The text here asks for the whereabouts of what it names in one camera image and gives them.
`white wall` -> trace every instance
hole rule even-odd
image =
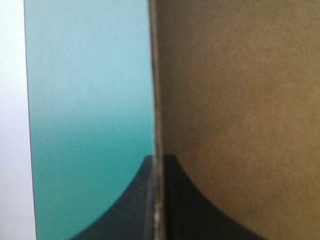
[[[23,0],[0,0],[0,239],[36,239]]]

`teal surface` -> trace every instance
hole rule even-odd
[[[102,215],[153,154],[146,0],[25,0],[38,240]]]

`cardboard surface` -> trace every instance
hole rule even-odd
[[[164,152],[270,240],[320,236],[320,2],[159,1]]]

